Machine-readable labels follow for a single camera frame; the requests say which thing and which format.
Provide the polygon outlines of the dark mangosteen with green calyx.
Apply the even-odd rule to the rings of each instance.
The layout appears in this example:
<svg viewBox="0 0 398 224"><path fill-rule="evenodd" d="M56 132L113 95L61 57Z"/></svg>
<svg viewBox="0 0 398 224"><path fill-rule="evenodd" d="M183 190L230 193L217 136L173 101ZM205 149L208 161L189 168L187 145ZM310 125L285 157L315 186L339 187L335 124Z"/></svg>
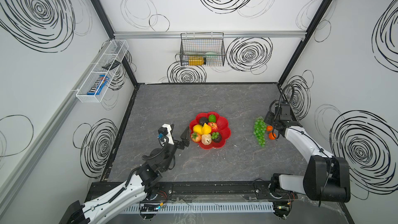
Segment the dark mangosteen with green calyx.
<svg viewBox="0 0 398 224"><path fill-rule="evenodd" d="M211 134L211 139L212 139L212 142L214 142L214 143L220 143L222 140L222 136L219 132L213 132Z"/></svg>

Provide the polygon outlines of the green fake lime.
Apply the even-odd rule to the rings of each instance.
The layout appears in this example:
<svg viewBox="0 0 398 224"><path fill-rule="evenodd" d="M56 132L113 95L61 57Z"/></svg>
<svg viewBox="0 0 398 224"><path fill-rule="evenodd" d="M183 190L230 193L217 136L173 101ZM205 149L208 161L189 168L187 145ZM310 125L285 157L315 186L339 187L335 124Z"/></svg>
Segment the green fake lime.
<svg viewBox="0 0 398 224"><path fill-rule="evenodd" d="M209 115L209 116L208 116L208 121L209 121L209 122L216 123L216 122L217 122L217 116L214 115L214 114Z"/></svg>

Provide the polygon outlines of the small yellow fake fruit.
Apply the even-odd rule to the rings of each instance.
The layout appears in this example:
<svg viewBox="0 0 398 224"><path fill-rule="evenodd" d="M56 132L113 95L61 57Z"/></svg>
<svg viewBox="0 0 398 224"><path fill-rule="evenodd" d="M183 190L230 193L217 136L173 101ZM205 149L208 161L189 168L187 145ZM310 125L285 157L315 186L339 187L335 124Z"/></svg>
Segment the small yellow fake fruit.
<svg viewBox="0 0 398 224"><path fill-rule="evenodd" d="M204 123L202 127L202 134L211 134L211 132L212 128L207 123Z"/></svg>

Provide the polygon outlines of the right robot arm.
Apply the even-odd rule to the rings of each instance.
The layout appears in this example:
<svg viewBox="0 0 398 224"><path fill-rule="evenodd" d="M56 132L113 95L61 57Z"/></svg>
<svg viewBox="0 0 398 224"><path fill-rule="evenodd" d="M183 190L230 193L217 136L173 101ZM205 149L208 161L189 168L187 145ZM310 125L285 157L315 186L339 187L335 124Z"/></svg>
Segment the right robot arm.
<svg viewBox="0 0 398 224"><path fill-rule="evenodd" d="M304 157L307 168L303 176L275 173L269 185L274 198L293 192L318 202L347 203L351 199L348 162L320 146L291 115L288 103L275 100L264 118L270 124L272 138L289 141Z"/></svg>

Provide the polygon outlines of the fake red apple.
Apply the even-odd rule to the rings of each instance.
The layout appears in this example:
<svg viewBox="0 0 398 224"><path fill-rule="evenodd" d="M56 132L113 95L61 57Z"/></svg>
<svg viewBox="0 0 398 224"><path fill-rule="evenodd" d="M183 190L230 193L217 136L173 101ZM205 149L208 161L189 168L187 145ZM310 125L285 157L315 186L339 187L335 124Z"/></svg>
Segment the fake red apple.
<svg viewBox="0 0 398 224"><path fill-rule="evenodd" d="M215 122L209 122L208 125L211 127L211 132L217 132L218 126Z"/></svg>

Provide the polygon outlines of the yellow fake lemon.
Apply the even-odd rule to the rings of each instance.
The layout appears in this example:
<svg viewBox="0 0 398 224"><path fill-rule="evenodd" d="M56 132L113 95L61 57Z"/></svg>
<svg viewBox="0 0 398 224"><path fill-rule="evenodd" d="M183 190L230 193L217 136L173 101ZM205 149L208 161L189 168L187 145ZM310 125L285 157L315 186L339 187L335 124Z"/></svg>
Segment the yellow fake lemon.
<svg viewBox="0 0 398 224"><path fill-rule="evenodd" d="M193 127L193 132L202 135L203 134L203 126L200 124L197 124Z"/></svg>

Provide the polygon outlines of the fake red strawberry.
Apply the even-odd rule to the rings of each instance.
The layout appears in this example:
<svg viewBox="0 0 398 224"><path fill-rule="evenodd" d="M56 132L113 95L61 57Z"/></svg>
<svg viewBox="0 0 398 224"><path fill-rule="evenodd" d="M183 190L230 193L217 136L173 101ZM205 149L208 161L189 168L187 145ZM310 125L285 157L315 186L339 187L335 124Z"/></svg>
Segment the fake red strawberry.
<svg viewBox="0 0 398 224"><path fill-rule="evenodd" d="M193 132L193 133L190 135L190 138L191 138L191 140L192 140L193 142L195 142L195 143L199 143L199 142L202 141L202 136L201 136L200 134L196 133L196 132Z"/></svg>

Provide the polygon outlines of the black fake avocado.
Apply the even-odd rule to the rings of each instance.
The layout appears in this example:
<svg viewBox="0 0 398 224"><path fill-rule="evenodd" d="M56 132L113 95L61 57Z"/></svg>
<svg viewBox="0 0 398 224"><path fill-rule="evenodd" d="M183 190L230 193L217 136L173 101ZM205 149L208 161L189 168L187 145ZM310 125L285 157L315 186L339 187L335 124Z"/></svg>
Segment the black fake avocado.
<svg viewBox="0 0 398 224"><path fill-rule="evenodd" d="M199 119L199 124L201 125L201 126L204 126L204 124L208 124L209 123L209 120L208 120L208 118L206 118L206 117L201 117L200 119Z"/></svg>

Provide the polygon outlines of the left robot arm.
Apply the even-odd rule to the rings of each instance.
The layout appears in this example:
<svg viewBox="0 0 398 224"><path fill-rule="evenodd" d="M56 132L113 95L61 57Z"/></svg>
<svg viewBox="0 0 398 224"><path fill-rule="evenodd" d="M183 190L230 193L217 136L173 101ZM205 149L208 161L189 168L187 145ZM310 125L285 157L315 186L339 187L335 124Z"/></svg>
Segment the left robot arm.
<svg viewBox="0 0 398 224"><path fill-rule="evenodd" d="M177 149L190 144L190 128L186 127L180 140L172 137L173 124L164 124L158 130L158 141L163 146L143 155L144 163L134 168L127 180L103 195L85 203L76 201L66 210L61 224L105 224L127 207L147 198L156 188L161 173L172 170Z"/></svg>

